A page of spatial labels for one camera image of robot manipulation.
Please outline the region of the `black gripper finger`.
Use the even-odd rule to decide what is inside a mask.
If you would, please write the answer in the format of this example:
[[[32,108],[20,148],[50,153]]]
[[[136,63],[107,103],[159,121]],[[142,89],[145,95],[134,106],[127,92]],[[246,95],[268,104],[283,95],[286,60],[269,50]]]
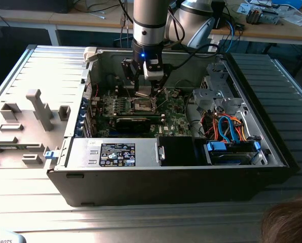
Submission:
[[[134,59],[124,58],[121,62],[124,76],[133,85],[134,89],[139,89],[139,77],[142,75],[142,67]]]
[[[171,72],[172,72],[172,65],[164,65],[163,69],[164,74],[160,76],[159,80],[151,80],[151,96],[155,96],[158,93],[158,90],[161,90],[165,83],[167,82]]]

